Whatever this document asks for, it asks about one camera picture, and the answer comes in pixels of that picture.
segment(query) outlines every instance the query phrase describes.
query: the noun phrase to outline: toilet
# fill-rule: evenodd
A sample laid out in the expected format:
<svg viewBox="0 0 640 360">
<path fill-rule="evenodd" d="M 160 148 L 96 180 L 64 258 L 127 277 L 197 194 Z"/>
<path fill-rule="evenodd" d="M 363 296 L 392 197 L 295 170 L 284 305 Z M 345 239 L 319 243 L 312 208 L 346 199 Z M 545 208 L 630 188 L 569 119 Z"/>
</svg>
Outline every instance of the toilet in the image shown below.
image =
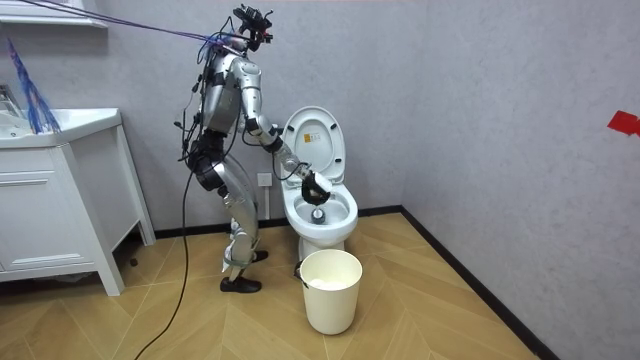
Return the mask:
<svg viewBox="0 0 640 360">
<path fill-rule="evenodd" d="M 312 222 L 315 206 L 302 199 L 302 180 L 292 176 L 280 182 L 287 219 L 300 235 L 300 260 L 319 250 L 344 250 L 344 241 L 358 222 L 358 205 L 343 183 L 346 159 L 340 125 L 327 110 L 307 106 L 289 118 L 283 140 L 300 161 L 310 163 L 311 170 L 333 184 L 331 197 L 319 206 L 324 212 L 324 222 L 315 224 Z M 282 167 L 280 171 L 282 177 L 289 175 Z"/>
</svg>

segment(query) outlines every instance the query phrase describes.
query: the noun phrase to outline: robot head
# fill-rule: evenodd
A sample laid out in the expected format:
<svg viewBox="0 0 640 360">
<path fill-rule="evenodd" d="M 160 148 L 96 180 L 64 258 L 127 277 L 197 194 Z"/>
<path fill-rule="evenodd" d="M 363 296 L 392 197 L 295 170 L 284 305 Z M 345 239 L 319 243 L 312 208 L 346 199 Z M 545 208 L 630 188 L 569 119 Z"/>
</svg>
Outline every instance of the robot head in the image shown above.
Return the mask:
<svg viewBox="0 0 640 360">
<path fill-rule="evenodd" d="M 249 30 L 248 47 L 251 51 L 256 51 L 260 47 L 260 44 L 266 42 L 271 43 L 273 35 L 267 32 L 267 29 L 271 27 L 271 21 L 267 19 L 267 16 L 271 15 L 273 10 L 267 12 L 264 16 L 258 9 L 254 9 L 250 6 L 244 6 L 240 4 L 239 8 L 233 10 L 233 15 L 242 20 L 242 26 L 240 26 L 239 33 L 244 33 L 245 30 Z"/>
</svg>

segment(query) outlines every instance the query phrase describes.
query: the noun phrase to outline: black baseboard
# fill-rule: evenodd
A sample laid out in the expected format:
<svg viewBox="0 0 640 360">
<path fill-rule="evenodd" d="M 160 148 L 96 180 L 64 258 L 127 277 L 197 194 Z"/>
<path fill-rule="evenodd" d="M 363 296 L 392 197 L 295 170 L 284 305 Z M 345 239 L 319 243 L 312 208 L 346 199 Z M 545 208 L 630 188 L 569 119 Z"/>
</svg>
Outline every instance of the black baseboard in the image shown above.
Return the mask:
<svg viewBox="0 0 640 360">
<path fill-rule="evenodd" d="M 500 319 L 513 331 L 514 334 L 542 360 L 560 360 L 560 358 L 545 345 L 518 317 L 504 305 L 486 286 L 476 278 L 469 269 L 456 259 L 447 248 L 438 241 L 420 222 L 404 208 L 400 206 L 401 213 L 409 223 L 422 235 L 431 247 L 462 277 L 464 281 L 475 291 L 480 298 L 500 317 Z"/>
<path fill-rule="evenodd" d="M 393 214 L 402 212 L 402 205 L 390 205 L 390 206 L 380 206 L 376 208 L 369 209 L 360 209 L 358 210 L 359 217 L 365 216 L 376 216 L 376 215 L 384 215 L 384 214 Z"/>
<path fill-rule="evenodd" d="M 364 216 L 384 215 L 384 214 L 390 214 L 390 213 L 399 213 L 402 211 L 402 209 L 403 207 L 401 205 L 381 206 L 381 207 L 375 207 L 375 208 L 369 208 L 369 209 L 360 209 L 358 210 L 358 216 L 364 217 Z M 275 227 L 275 226 L 285 226 L 285 225 L 289 225 L 289 221 L 287 221 L 287 218 L 258 221 L 258 227 L 261 229 Z M 214 234 L 214 233 L 229 232 L 229 231 L 231 231 L 231 225 L 229 223 L 201 225 L 201 226 L 188 226 L 186 228 L 187 236 Z M 155 235 L 157 239 L 165 239 L 165 238 L 182 236 L 182 228 L 156 230 Z M 139 233 L 131 233 L 125 239 L 125 241 L 139 241 L 139 240 L 140 240 Z"/>
</svg>

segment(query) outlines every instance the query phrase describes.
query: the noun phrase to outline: blue object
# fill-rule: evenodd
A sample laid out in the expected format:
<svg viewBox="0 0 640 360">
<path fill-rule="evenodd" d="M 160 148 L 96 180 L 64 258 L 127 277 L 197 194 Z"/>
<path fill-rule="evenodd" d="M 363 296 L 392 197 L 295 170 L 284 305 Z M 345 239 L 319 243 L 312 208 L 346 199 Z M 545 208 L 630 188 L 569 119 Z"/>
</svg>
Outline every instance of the blue object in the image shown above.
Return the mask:
<svg viewBox="0 0 640 360">
<path fill-rule="evenodd" d="M 53 116 L 49 105 L 47 105 L 47 102 L 40 94 L 40 91 L 38 91 L 38 88 L 36 88 L 36 85 L 29 78 L 29 73 L 9 38 L 7 38 L 7 45 L 9 47 L 9 56 L 13 61 L 13 65 L 16 67 L 22 91 L 27 98 L 27 104 L 29 106 L 27 118 L 29 119 L 31 131 L 36 134 L 51 131 L 54 133 L 60 132 L 58 121 L 55 116 Z"/>
</svg>

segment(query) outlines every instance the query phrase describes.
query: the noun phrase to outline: red object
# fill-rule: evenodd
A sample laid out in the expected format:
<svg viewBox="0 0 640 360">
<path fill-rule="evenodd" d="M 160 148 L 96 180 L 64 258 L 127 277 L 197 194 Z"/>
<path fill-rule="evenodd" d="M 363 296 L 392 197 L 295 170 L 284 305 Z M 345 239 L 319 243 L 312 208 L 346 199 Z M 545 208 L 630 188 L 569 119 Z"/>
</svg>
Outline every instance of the red object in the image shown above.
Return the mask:
<svg viewBox="0 0 640 360">
<path fill-rule="evenodd" d="M 611 119 L 608 127 L 629 136 L 633 134 L 640 136 L 640 120 L 637 116 L 624 111 L 618 111 Z"/>
</svg>

